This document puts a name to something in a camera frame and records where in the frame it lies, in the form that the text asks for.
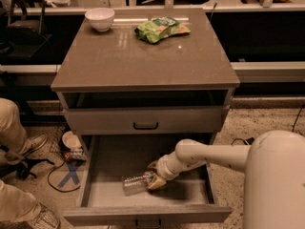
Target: person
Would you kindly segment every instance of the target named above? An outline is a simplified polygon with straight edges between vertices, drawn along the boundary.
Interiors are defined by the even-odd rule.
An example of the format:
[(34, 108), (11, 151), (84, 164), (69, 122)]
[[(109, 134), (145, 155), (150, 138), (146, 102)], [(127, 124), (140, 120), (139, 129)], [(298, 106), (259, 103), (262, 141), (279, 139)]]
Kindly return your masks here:
[[(42, 148), (47, 142), (46, 135), (28, 137), (20, 123), (18, 106), (5, 98), (0, 98), (0, 145), (21, 156)], [(5, 154), (9, 165), (20, 160)], [(26, 222), (33, 229), (57, 229), (59, 218), (36, 197), (0, 179), (0, 221)]]

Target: white bowl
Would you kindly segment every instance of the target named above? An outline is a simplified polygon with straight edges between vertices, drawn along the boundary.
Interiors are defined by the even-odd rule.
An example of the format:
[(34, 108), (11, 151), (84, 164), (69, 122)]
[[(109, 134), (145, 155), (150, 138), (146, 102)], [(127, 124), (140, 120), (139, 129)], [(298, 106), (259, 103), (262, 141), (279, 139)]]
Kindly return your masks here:
[(72, 131), (68, 131), (68, 132), (64, 133), (62, 140), (67, 148), (79, 149), (82, 147), (82, 144), (80, 143), (77, 135), (74, 135), (72, 133)]
[(113, 23), (114, 10), (110, 8), (96, 8), (88, 10), (85, 17), (97, 31), (107, 31)]

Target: checkered shoe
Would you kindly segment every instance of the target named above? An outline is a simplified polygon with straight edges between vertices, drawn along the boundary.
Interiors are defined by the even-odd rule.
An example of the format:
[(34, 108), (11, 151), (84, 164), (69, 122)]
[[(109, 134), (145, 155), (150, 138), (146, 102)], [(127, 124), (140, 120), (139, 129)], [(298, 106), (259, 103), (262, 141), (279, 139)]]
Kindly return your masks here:
[(28, 220), (27, 224), (33, 229), (58, 229), (60, 221), (51, 210), (41, 204), (39, 215), (35, 219)]

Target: drawer handle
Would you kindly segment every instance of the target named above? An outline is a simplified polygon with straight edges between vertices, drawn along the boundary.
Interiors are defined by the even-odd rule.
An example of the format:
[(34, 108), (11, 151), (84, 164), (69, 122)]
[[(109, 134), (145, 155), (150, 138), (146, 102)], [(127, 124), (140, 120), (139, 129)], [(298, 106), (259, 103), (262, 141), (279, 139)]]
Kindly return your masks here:
[(147, 122), (134, 122), (133, 127), (135, 130), (156, 130), (159, 127), (159, 122), (155, 122), (154, 124)]
[(139, 226), (139, 221), (135, 220), (136, 228), (138, 229), (159, 229), (161, 227), (161, 219), (159, 220), (159, 224), (156, 226)]

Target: beige pants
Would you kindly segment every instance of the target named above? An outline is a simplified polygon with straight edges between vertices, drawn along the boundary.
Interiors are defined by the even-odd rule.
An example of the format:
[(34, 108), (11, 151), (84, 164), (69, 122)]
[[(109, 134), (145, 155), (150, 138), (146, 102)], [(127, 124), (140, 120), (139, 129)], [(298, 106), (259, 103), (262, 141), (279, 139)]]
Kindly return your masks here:
[[(20, 123), (15, 103), (0, 98), (0, 145), (22, 153), (27, 132)], [(0, 180), (0, 221), (19, 222), (38, 216), (40, 204), (29, 193), (5, 184)]]

